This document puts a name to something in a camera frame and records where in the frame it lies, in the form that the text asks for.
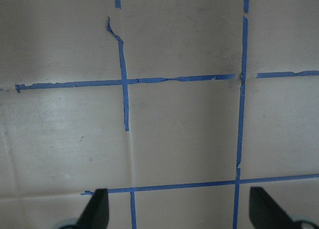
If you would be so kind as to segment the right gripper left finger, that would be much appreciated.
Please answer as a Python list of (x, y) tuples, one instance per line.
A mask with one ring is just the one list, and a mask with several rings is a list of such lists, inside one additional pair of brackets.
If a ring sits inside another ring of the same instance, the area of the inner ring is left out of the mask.
[(60, 229), (106, 229), (108, 224), (108, 189), (96, 189), (77, 222)]

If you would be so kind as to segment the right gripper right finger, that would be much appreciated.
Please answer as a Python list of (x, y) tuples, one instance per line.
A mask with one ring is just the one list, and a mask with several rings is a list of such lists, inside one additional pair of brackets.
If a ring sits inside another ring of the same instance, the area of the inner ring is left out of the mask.
[(317, 229), (315, 223), (293, 220), (262, 187), (251, 187), (249, 219), (256, 229)]

